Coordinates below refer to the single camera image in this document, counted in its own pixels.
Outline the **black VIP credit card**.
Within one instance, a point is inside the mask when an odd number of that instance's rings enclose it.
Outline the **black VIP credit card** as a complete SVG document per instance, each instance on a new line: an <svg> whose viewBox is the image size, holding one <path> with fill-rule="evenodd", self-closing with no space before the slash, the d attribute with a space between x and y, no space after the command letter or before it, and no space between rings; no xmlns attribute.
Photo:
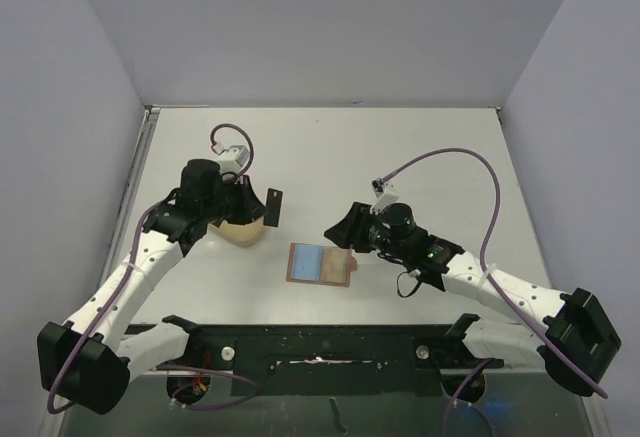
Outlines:
<svg viewBox="0 0 640 437"><path fill-rule="evenodd" d="M266 227L277 228L279 226L283 192L274 188L269 188L266 196L266 214L263 223Z"/></svg>

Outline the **gold credit card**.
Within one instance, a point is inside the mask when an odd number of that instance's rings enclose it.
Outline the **gold credit card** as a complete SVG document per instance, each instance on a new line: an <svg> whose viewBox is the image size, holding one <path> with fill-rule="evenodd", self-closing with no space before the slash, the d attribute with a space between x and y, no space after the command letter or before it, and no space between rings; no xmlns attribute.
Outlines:
<svg viewBox="0 0 640 437"><path fill-rule="evenodd" d="M320 277L323 282L344 283L347 280L350 254L339 248L325 248L322 253Z"/></svg>

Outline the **tan leather card holder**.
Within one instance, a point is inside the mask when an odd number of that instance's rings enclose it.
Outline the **tan leather card holder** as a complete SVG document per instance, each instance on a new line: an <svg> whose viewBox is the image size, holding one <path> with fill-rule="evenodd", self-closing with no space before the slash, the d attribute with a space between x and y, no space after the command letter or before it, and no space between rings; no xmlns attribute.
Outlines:
<svg viewBox="0 0 640 437"><path fill-rule="evenodd" d="M290 245L286 281L348 287L358 263L349 249L303 243Z"/></svg>

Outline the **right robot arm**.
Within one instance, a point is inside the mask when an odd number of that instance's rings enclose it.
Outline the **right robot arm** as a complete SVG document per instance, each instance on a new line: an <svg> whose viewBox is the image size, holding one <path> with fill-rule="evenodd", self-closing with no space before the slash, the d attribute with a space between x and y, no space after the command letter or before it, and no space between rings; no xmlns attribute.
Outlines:
<svg viewBox="0 0 640 437"><path fill-rule="evenodd" d="M416 273L418 283L474 300L515 322L515 329L507 330L477 321L449 336L445 352L452 363L466 366L476 358L529 363L576 395L607 395L600 382L621 339L591 292L562 292L493 270L460 245L419 227L404 203L374 213L370 205L355 202L324 236L342 249L375 252Z"/></svg>

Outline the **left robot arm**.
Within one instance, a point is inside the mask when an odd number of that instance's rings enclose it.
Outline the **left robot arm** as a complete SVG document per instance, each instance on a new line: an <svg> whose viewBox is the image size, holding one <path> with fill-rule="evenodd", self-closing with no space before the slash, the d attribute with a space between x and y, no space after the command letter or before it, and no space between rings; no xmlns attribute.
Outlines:
<svg viewBox="0 0 640 437"><path fill-rule="evenodd" d="M151 205L136 224L128 256L94 295L62 324L37 336L47 410L64 412L57 397L99 415L110 412L130 382L165 364L190 368L206 353L199 325L165 317L130 339L125 332L163 277L182 261L209 226L252 224L266 208L246 176L249 162L228 154L192 159L180 184Z"/></svg>

